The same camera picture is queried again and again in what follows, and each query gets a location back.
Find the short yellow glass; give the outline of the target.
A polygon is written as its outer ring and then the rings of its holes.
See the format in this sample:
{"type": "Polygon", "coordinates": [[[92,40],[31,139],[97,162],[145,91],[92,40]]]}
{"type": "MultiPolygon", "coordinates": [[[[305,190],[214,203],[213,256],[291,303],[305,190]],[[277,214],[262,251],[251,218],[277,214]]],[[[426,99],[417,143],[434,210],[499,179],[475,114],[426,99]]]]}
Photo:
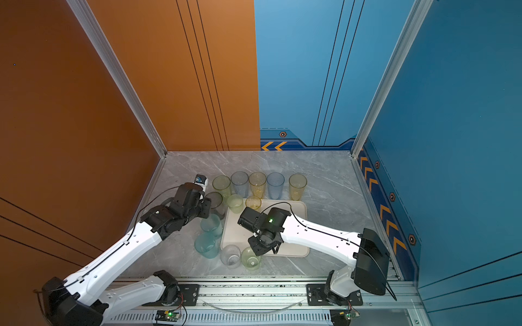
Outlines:
{"type": "Polygon", "coordinates": [[[246,199],[246,207],[253,209],[255,211],[259,211],[262,206],[262,199],[253,195],[246,199]]]}

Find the short light green glass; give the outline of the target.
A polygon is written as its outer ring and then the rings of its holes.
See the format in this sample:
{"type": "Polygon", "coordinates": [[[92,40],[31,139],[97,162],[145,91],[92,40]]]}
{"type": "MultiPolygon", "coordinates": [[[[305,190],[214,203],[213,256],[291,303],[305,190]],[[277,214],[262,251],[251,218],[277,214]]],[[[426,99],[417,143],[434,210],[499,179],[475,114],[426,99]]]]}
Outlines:
{"type": "Polygon", "coordinates": [[[250,247],[245,248],[241,253],[241,263],[249,271],[257,270],[261,265],[261,256],[257,256],[250,247]]]}

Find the short pale green glass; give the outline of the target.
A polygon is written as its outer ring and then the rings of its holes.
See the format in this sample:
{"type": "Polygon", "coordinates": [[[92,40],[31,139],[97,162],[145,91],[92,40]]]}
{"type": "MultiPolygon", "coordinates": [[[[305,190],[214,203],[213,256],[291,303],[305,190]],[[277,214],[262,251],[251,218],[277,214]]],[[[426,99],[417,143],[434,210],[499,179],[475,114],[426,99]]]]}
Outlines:
{"type": "Polygon", "coordinates": [[[227,200],[227,205],[231,212],[235,214],[241,214],[244,209],[243,198],[238,194],[230,196],[227,200]]]}

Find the clear short glass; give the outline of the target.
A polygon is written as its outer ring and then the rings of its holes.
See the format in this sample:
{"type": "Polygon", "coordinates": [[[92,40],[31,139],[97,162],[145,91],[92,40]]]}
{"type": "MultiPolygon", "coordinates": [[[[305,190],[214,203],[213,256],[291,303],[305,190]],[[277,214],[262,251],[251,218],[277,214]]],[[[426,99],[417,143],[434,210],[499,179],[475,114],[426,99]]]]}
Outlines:
{"type": "Polygon", "coordinates": [[[241,265],[241,250],[238,246],[229,244],[222,249],[220,259],[228,269],[236,269],[241,265]]]}

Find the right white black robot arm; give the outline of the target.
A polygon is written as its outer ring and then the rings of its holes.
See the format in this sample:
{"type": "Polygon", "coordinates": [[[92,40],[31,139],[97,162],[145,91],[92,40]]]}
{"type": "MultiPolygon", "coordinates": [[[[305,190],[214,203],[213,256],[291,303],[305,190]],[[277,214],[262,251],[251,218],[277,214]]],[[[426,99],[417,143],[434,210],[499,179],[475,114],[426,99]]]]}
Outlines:
{"type": "Polygon", "coordinates": [[[337,306],[361,306],[361,292],[397,297],[387,280],[390,252],[379,235],[368,228],[348,232],[327,228],[276,204],[258,212],[245,208],[238,224],[252,233],[248,243],[257,256],[276,254],[284,243],[301,245],[336,258],[345,267],[329,272],[326,301],[337,306]]]}

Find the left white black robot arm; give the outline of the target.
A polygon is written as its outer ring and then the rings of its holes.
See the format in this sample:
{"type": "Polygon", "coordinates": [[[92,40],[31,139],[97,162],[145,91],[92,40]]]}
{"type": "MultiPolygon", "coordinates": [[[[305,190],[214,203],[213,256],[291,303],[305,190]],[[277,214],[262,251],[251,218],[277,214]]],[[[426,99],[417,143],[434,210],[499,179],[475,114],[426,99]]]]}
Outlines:
{"type": "Polygon", "coordinates": [[[175,304],[178,281],[160,270],[143,281],[119,288],[110,285],[143,254],[196,217],[209,217],[211,201],[205,196],[208,180],[178,187],[174,197],[151,208],[107,251],[65,279],[54,277],[39,298],[42,315],[50,325],[101,325],[113,316],[143,304],[175,304]]]}

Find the dark smoky grey glass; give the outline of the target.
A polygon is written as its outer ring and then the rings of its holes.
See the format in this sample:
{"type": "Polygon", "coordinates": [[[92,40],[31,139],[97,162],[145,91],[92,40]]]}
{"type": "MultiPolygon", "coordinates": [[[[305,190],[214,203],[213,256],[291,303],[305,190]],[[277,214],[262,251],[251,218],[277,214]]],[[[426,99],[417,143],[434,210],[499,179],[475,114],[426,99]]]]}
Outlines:
{"type": "Polygon", "coordinates": [[[220,220],[223,220],[226,213],[223,196],[219,192],[210,192],[205,198],[209,198],[211,201],[210,213],[217,215],[220,220]]]}

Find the teal glass upper left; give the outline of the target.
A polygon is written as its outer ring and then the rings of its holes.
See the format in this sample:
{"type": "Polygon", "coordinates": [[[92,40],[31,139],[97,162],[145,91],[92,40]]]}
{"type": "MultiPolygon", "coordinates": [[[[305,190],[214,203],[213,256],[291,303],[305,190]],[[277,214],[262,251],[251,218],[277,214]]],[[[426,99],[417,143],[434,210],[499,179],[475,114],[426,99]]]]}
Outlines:
{"type": "Polygon", "coordinates": [[[218,215],[211,214],[208,218],[202,219],[200,226],[204,232],[212,234],[215,239],[220,239],[222,237],[223,225],[218,215]]]}

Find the teal glass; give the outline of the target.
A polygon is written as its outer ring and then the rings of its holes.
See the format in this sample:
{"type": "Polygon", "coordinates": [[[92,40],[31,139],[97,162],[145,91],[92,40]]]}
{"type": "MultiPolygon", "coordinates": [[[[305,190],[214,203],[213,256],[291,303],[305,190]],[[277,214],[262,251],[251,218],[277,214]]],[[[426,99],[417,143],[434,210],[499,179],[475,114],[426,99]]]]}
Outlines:
{"type": "Polygon", "coordinates": [[[220,239],[222,237],[223,225],[218,215],[211,214],[208,218],[202,219],[200,226],[204,232],[212,234],[215,239],[220,239]]]}
{"type": "Polygon", "coordinates": [[[198,235],[194,242],[194,248],[200,255],[207,259],[213,259],[219,254],[217,240],[211,232],[203,232],[198,235]]]}

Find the tall green glass back row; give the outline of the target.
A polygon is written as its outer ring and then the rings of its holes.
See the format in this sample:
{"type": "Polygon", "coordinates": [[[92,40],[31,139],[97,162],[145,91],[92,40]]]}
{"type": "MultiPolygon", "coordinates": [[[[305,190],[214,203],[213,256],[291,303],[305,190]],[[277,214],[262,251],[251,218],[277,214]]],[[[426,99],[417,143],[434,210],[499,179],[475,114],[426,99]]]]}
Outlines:
{"type": "Polygon", "coordinates": [[[232,196],[232,183],[231,179],[226,175],[220,175],[213,179],[212,186],[214,190],[219,192],[225,201],[232,196]]]}

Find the teal glass lower left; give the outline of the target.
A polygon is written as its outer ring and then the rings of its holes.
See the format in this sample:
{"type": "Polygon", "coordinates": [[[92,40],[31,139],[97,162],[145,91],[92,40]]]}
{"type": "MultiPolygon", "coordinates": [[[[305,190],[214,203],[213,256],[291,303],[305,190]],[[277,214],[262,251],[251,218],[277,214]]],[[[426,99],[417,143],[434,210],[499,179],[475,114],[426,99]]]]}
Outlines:
{"type": "Polygon", "coordinates": [[[207,259],[213,259],[219,254],[217,240],[211,232],[203,232],[198,235],[194,242],[194,248],[200,255],[207,259]]]}

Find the tall blue glass back row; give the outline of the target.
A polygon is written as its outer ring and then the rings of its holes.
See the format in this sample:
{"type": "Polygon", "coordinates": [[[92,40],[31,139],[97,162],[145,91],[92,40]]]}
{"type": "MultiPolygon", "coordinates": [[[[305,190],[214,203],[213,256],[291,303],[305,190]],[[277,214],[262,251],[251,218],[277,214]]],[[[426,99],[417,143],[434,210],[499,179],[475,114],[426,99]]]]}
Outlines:
{"type": "Polygon", "coordinates": [[[278,200],[282,196],[285,177],[281,173],[273,172],[267,176],[269,198],[278,200]]]}

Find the tall yellow glass back row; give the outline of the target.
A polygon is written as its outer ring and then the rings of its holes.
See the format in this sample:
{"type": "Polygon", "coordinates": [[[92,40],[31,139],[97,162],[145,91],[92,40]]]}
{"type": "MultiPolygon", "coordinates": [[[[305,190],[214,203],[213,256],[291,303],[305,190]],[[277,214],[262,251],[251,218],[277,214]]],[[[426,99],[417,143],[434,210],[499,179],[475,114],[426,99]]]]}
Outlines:
{"type": "Polygon", "coordinates": [[[249,176],[252,194],[263,198],[266,189],[266,175],[263,172],[254,172],[249,176]]]}

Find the tall amber glass back right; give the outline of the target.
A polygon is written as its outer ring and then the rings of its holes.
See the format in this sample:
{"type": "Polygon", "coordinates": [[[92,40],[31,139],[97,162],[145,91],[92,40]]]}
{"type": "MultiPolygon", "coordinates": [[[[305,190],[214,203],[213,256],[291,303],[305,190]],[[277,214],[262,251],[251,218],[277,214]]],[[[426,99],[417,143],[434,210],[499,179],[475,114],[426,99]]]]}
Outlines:
{"type": "Polygon", "coordinates": [[[290,199],[293,201],[299,201],[303,196],[305,188],[307,187],[307,178],[306,176],[298,173],[293,174],[289,178],[289,185],[290,199]]]}

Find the tall grey-blue glass back row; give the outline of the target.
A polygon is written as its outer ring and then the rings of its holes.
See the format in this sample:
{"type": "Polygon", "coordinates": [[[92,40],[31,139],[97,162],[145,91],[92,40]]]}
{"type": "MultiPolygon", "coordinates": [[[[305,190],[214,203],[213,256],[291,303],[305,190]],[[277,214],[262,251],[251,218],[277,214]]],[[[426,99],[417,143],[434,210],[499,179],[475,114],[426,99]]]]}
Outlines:
{"type": "Polygon", "coordinates": [[[231,175],[231,182],[235,194],[247,198],[250,193],[249,175],[245,171],[237,171],[231,175]]]}

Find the left green circuit board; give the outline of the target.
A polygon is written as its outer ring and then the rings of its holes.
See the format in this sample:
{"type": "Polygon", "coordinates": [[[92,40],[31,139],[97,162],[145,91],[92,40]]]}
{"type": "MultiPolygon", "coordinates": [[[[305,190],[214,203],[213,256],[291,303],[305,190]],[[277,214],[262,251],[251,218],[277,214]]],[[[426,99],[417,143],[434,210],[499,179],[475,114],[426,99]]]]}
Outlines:
{"type": "Polygon", "coordinates": [[[154,317],[154,323],[160,325],[174,325],[183,321],[183,315],[179,311],[156,311],[156,315],[154,317]]]}

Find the green circuit board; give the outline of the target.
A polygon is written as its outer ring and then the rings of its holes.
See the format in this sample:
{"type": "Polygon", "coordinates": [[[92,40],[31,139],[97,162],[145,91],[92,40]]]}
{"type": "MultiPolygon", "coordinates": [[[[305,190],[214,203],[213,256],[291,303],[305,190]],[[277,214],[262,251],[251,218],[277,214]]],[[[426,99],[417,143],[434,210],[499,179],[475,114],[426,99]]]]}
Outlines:
{"type": "Polygon", "coordinates": [[[350,326],[352,321],[359,318],[357,310],[330,310],[330,320],[333,326],[350,326]]]}
{"type": "Polygon", "coordinates": [[[183,321],[183,315],[179,311],[156,311],[156,315],[154,317],[154,323],[160,325],[174,325],[183,321]]]}

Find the right green circuit board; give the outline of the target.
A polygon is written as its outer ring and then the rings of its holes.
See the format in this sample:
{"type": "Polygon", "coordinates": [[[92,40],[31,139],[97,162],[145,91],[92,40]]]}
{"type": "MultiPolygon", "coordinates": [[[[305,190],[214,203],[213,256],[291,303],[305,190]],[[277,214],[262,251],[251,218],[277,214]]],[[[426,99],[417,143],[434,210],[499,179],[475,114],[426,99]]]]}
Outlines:
{"type": "Polygon", "coordinates": [[[333,326],[350,326],[352,321],[359,318],[357,310],[330,310],[330,320],[333,326]]]}

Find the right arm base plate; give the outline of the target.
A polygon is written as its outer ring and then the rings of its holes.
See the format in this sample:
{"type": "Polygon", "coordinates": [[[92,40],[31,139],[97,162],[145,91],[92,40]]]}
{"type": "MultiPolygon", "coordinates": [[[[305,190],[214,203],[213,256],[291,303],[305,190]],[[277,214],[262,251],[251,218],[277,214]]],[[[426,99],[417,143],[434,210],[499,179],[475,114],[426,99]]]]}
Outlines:
{"type": "Polygon", "coordinates": [[[330,290],[325,290],[325,284],[312,283],[306,285],[306,292],[309,306],[362,306],[364,304],[360,291],[341,297],[330,290]]]}

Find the aluminium front rail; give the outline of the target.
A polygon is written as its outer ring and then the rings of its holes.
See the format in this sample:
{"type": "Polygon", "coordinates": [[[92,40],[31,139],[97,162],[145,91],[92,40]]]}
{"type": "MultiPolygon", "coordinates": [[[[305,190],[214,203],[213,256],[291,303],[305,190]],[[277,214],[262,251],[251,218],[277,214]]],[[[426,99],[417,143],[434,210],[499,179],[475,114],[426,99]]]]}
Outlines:
{"type": "Polygon", "coordinates": [[[199,284],[196,306],[138,306],[107,321],[107,325],[160,325],[156,311],[179,311],[174,325],[333,325],[330,310],[357,310],[351,325],[430,325],[412,282],[390,281],[397,299],[362,291],[362,306],[309,306],[306,285],[324,278],[180,278],[179,284],[199,284]]]}

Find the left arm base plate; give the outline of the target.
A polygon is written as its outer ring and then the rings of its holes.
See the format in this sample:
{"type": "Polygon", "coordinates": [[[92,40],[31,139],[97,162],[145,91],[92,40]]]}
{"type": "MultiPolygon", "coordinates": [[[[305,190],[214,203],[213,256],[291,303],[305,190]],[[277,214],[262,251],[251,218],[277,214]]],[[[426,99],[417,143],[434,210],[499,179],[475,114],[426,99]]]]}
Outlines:
{"type": "Polygon", "coordinates": [[[199,291],[199,284],[181,284],[178,285],[176,289],[174,289],[174,287],[168,287],[159,300],[143,304],[143,306],[196,306],[199,291]]]}

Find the left aluminium corner post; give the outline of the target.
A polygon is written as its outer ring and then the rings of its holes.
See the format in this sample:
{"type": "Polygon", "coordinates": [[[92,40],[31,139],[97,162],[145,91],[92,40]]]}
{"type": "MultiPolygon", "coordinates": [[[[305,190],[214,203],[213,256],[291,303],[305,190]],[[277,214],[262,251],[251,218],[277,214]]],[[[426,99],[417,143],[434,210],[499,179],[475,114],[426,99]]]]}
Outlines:
{"type": "Polygon", "coordinates": [[[111,78],[114,80],[114,83],[130,107],[156,153],[161,159],[165,158],[167,156],[167,148],[160,138],[158,131],[145,110],[141,99],[129,80],[129,77],[121,65],[109,40],[105,36],[103,29],[98,23],[88,2],[84,0],[67,0],[67,4],[83,28],[86,36],[105,65],[111,78]]]}

